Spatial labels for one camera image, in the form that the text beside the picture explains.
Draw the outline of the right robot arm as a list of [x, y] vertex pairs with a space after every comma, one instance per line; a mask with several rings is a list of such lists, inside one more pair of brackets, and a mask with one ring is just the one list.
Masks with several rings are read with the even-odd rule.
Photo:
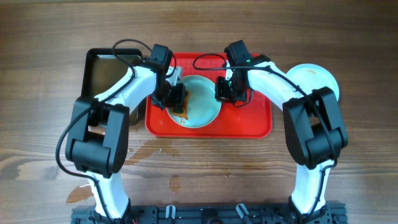
[[216, 80], [215, 98], [241, 107], [256, 91], [282, 110], [287, 149], [297, 163], [290, 205], [299, 223], [320, 217], [326, 210], [328, 174], [348, 144], [335, 77], [311, 63], [284, 73], [269, 57], [250, 54], [242, 40], [224, 53], [226, 75]]

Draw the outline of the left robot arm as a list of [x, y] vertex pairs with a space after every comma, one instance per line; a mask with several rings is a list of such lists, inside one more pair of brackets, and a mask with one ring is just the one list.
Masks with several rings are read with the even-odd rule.
[[111, 88], [75, 101], [55, 158], [65, 173], [88, 179], [96, 204], [74, 209], [72, 223], [138, 222], [120, 173], [129, 144], [129, 117], [147, 97], [162, 110], [183, 112], [188, 93], [170, 66], [176, 63], [168, 47], [155, 44], [149, 57], [127, 63], [125, 76]]

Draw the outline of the white plate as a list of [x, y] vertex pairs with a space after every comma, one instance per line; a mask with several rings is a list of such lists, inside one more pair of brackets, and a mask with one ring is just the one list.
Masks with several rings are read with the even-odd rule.
[[301, 89], [315, 90], [327, 86], [333, 90], [339, 101], [340, 89], [335, 77], [325, 68], [312, 63], [303, 63], [291, 68], [286, 77], [299, 85]]
[[215, 99], [215, 83], [199, 75], [188, 75], [177, 83], [184, 84], [190, 96], [185, 104], [185, 116], [177, 116], [168, 108], [170, 118], [184, 128], [202, 128], [215, 120], [221, 102]]

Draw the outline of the orange green scrub sponge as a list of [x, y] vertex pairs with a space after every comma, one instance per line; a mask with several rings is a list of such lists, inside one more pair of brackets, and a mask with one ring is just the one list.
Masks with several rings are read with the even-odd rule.
[[188, 119], [188, 116], [187, 116], [187, 105], [188, 105], [189, 97], [190, 97], [190, 91], [186, 90], [185, 91], [185, 97], [184, 97], [183, 105], [181, 107], [174, 107], [171, 110], [171, 113], [174, 116], [177, 116], [179, 118]]

